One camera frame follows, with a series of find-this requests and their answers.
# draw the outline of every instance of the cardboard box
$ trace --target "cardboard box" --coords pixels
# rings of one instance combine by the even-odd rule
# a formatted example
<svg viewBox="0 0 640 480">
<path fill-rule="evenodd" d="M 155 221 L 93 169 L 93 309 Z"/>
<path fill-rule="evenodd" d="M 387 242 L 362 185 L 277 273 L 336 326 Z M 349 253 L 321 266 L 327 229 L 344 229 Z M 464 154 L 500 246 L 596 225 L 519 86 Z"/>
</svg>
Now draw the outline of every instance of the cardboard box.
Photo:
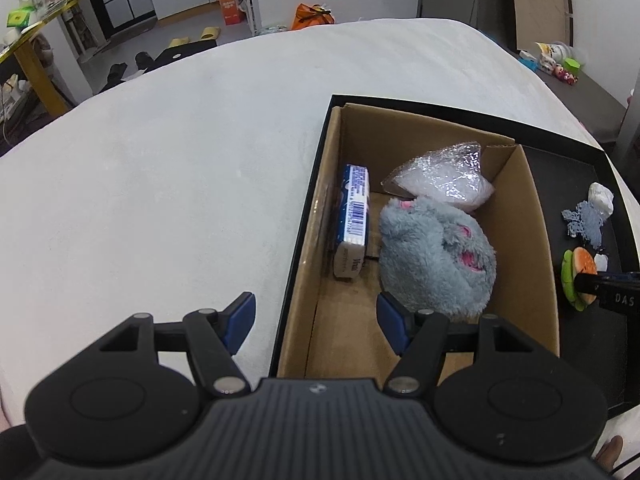
<svg viewBox="0 0 640 480">
<path fill-rule="evenodd" d="M 222 17 L 225 19 L 225 25 L 235 25 L 242 22 L 244 12 L 238 8 L 237 0 L 218 0 L 218 2 L 222 10 Z"/>
<path fill-rule="evenodd" d="M 347 104 L 333 108 L 328 121 L 292 287 L 278 377 L 373 377 L 383 383 L 398 357 L 376 321 L 376 297 L 381 290 L 378 218 L 389 199 L 380 183 L 414 156 L 470 140 L 482 146 L 482 174 L 495 187 L 494 195 L 476 211 L 476 219 L 497 253 L 497 279 L 487 311 L 504 317 L 559 354 L 549 242 L 522 147 L 509 137 L 447 121 Z M 350 282 L 334 278 L 331 254 L 334 209 L 347 163 L 365 166 L 370 177 L 367 261 Z M 449 354 L 441 379 L 471 362 L 471 354 Z"/>
</svg>

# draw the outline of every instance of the barcode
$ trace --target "barcode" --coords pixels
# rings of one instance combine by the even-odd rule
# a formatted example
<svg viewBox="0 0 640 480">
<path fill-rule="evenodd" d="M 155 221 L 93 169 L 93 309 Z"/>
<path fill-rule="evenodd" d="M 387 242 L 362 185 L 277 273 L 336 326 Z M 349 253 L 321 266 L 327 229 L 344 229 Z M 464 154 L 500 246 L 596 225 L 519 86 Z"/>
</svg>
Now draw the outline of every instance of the barcode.
<svg viewBox="0 0 640 480">
<path fill-rule="evenodd" d="M 364 204 L 362 202 L 351 203 L 347 233 L 354 236 L 362 236 L 364 234 Z"/>
</svg>

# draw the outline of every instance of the white tablecloth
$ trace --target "white tablecloth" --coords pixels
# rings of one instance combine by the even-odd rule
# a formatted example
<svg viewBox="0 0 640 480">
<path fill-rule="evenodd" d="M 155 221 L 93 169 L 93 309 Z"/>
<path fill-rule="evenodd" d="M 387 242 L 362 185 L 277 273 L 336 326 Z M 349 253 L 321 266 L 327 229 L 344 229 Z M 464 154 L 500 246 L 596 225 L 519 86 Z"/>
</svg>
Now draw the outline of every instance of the white tablecloth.
<svg viewBox="0 0 640 480">
<path fill-rule="evenodd" d="M 268 373 L 332 94 L 466 108 L 596 146 L 533 72 L 446 20 L 239 41 L 89 99 L 0 158 L 12 422 L 35 383 L 133 312 L 180 320 L 244 290 L 257 319 L 237 362 L 254 384 Z M 640 208 L 620 186 L 639 239 Z"/>
</svg>

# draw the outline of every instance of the yellow table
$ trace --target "yellow table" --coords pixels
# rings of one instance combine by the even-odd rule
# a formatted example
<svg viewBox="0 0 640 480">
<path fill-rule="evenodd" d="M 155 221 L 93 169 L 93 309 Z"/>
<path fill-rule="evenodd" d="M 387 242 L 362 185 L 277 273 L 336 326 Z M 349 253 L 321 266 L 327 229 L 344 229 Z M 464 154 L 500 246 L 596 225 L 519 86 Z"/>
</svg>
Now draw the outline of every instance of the yellow table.
<svg viewBox="0 0 640 480">
<path fill-rule="evenodd" d="M 36 95 L 40 98 L 40 101 L 47 109 L 47 112 L 52 117 L 60 117 L 69 111 L 62 96 L 53 86 L 49 76 L 44 70 L 42 63 L 36 56 L 36 53 L 31 45 L 31 39 L 40 31 L 42 27 L 47 25 L 51 20 L 57 18 L 60 14 L 73 7 L 78 0 L 71 0 L 64 7 L 54 10 L 42 21 L 36 23 L 29 30 L 24 32 L 18 41 L 15 41 L 9 49 L 0 54 L 0 63 L 7 59 L 11 54 L 14 54 L 15 59 L 18 60 L 20 67 L 22 68 L 24 75 L 31 83 L 31 87 L 36 92 Z"/>
</svg>

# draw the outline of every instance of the wooden board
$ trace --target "wooden board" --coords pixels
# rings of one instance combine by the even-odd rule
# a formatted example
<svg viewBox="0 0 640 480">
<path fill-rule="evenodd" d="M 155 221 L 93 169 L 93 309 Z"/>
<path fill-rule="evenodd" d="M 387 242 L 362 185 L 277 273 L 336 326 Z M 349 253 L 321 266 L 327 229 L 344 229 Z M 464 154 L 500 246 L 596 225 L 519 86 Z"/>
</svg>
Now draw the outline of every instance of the wooden board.
<svg viewBox="0 0 640 480">
<path fill-rule="evenodd" d="M 519 50 L 537 41 L 570 44 L 569 0 L 513 0 L 513 4 Z"/>
</svg>

